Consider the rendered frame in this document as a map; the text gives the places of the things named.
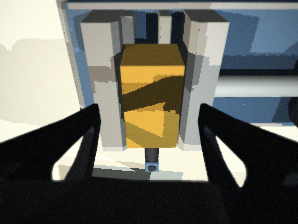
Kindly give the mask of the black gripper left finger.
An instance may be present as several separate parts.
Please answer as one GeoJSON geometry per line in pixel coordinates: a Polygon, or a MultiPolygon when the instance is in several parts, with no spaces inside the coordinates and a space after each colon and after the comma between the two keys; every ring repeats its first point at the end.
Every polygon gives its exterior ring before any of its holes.
{"type": "Polygon", "coordinates": [[[54,165],[82,139],[64,180],[91,180],[101,127],[98,104],[0,142],[0,177],[53,180],[54,165]]]}

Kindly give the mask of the yellow rectangular block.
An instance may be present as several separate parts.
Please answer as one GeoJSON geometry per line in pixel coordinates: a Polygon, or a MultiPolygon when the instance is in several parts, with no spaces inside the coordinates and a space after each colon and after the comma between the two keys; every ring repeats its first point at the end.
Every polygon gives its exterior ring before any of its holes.
{"type": "Polygon", "coordinates": [[[176,148],[185,65],[177,44],[125,44],[127,148],[176,148]]]}

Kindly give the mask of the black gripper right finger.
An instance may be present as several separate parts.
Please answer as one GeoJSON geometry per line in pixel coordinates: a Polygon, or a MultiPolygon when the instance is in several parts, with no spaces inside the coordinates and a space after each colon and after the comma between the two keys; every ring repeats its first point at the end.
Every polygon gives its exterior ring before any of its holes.
{"type": "Polygon", "coordinates": [[[220,188],[230,224],[298,223],[298,141],[206,103],[198,128],[207,178],[220,188]],[[217,139],[245,166],[241,189],[217,139]]]}

